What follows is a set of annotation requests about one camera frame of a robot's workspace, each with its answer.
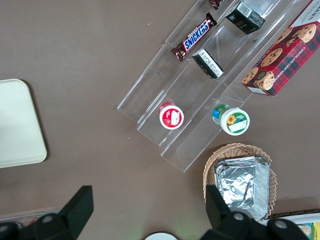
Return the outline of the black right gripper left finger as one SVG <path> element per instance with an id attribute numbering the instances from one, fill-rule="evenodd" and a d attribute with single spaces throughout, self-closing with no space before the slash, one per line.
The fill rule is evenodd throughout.
<path id="1" fill-rule="evenodd" d="M 76 240 L 94 211 L 93 187 L 82 186 L 59 213 L 49 213 L 31 225 L 34 240 Z"/>

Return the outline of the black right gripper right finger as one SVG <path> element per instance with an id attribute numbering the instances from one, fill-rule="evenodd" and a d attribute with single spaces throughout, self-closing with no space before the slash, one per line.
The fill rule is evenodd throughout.
<path id="1" fill-rule="evenodd" d="M 248 240 L 251 219 L 242 212 L 231 211 L 215 185 L 206 186 L 206 213 L 211 224 L 205 240 Z"/>

